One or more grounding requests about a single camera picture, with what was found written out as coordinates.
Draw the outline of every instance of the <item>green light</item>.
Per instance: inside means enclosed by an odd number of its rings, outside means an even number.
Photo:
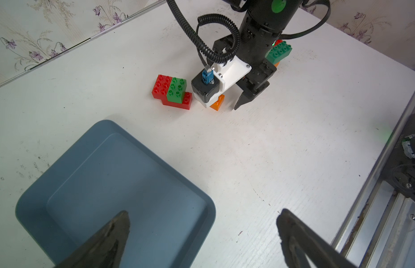
[[[273,2],[271,2],[271,10],[274,13],[279,13],[281,12],[286,6],[286,0],[273,0]]]

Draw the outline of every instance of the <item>white table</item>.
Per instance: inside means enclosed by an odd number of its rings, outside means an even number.
[[[194,27],[201,14],[238,25],[244,15],[219,0],[178,4]],[[298,10],[286,33],[317,22]],[[218,24],[200,32],[210,46],[227,34]],[[15,204],[102,119],[214,200],[216,221],[193,267],[283,267],[275,226],[283,208],[331,242],[415,90],[415,72],[329,25],[289,43],[270,86],[236,111],[237,86],[219,111],[152,98],[157,74],[190,81],[202,69],[167,5],[0,88],[0,267],[53,265]]]

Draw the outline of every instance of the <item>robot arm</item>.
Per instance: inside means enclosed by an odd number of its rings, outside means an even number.
[[[255,99],[266,87],[268,79],[276,71],[276,67],[266,59],[276,40],[293,39],[306,35],[319,28],[330,15],[329,0],[224,0],[237,12],[245,12],[240,29],[227,17],[220,14],[207,14],[198,18],[197,31],[191,28],[174,0],[167,3],[179,25],[197,47],[204,69],[191,81],[194,97],[203,106],[209,107],[218,97],[237,84],[243,93],[234,110]],[[314,27],[296,34],[282,34],[298,7],[310,7],[316,4],[326,5],[328,12]],[[226,26],[231,34],[216,40],[213,49],[197,35],[201,25],[220,23]],[[206,56],[207,63],[201,56]]]

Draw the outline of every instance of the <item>black cable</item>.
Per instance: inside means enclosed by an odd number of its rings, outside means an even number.
[[[329,18],[329,15],[331,15],[331,3],[329,2],[329,0],[315,0],[315,1],[313,1],[313,3],[311,3],[309,5],[306,4],[307,2],[308,1],[304,1],[302,3],[302,7],[303,8],[309,8],[309,7],[314,6],[314,5],[325,5],[325,6],[327,6],[328,7],[328,11],[327,11],[325,17],[318,24],[316,24],[315,26],[313,26],[312,28],[310,28],[308,30],[305,30],[304,32],[294,33],[294,34],[281,34],[279,36],[279,39],[281,39],[281,40],[289,40],[289,39],[294,39],[294,38],[298,38],[298,37],[304,36],[306,34],[309,34],[309,33],[313,32],[314,30],[318,29],[325,22],[327,22],[327,20]]]
[[[195,29],[195,33],[198,35],[198,28],[200,27],[200,24],[197,24],[197,29]],[[207,65],[207,63],[204,61],[204,58],[203,58],[203,56],[201,56],[201,53],[200,53],[200,50],[199,49],[197,49],[197,53],[198,53],[198,56],[200,57],[200,60],[201,60],[201,63],[203,63],[203,66],[206,66]]]
[[[218,55],[213,50],[211,50],[203,42],[203,40],[201,40],[201,38],[194,32],[191,25],[189,25],[185,17],[182,15],[176,2],[174,0],[167,0],[167,4],[169,5],[169,8],[172,11],[173,16],[175,17],[176,21],[179,23],[185,34],[194,43],[197,49],[206,56],[207,59],[216,63],[225,63],[234,58],[240,46],[240,32],[237,26],[232,22],[232,20],[221,14],[206,14],[197,18],[199,26],[203,26],[209,23],[219,23],[230,30],[233,36],[233,45],[231,49],[227,51],[225,54]]]

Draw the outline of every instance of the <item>wall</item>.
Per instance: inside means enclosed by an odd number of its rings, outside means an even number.
[[[148,0],[0,0],[0,83],[119,24],[147,4]]]
[[[415,0],[330,2],[327,23],[415,71]],[[306,8],[318,18],[326,10],[323,6]]]
[[[122,22],[152,2],[0,0],[0,84]],[[331,3],[329,24],[415,70],[415,0]],[[306,11],[322,18],[326,8],[313,6]]]

